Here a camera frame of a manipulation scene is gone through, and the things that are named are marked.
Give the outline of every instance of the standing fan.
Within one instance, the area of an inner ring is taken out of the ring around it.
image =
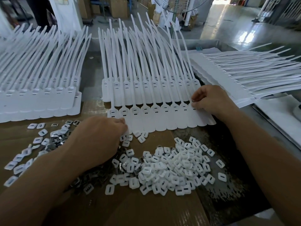
[[[187,13],[184,26],[188,26],[192,10],[204,4],[206,0],[155,0],[164,10],[172,12],[172,21],[175,23],[177,14]]]

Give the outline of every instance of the hand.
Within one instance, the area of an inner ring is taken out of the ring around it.
[[[194,108],[205,109],[221,121],[224,121],[229,115],[233,116],[233,113],[239,111],[226,91],[220,86],[201,86],[194,92],[191,99],[194,101],[192,103]]]
[[[62,147],[81,173],[114,156],[127,129],[124,118],[90,117],[80,122]]]

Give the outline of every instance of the person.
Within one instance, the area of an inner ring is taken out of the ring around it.
[[[193,106],[225,123],[270,204],[287,225],[301,225],[301,163],[257,126],[219,86],[202,86]],[[63,190],[117,151],[125,120],[90,117],[64,145],[40,156],[0,197],[0,225],[40,225]]]
[[[50,24],[47,19],[47,10],[54,15],[51,4],[48,0],[26,0],[31,11],[33,12],[37,25],[41,26],[42,30],[47,26],[50,29]]]

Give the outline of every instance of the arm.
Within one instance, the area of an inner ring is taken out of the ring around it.
[[[229,128],[237,148],[273,209],[285,224],[301,225],[301,162],[256,125],[219,86],[202,86],[192,96]]]
[[[40,225],[64,189],[117,151],[124,119],[90,117],[64,145],[40,156],[0,197],[0,225]]]

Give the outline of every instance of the forearm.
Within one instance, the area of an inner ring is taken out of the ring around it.
[[[261,190],[285,223],[301,225],[301,163],[246,114],[222,118]]]
[[[63,146],[39,157],[1,195],[0,225],[40,225],[64,189],[78,176]]]

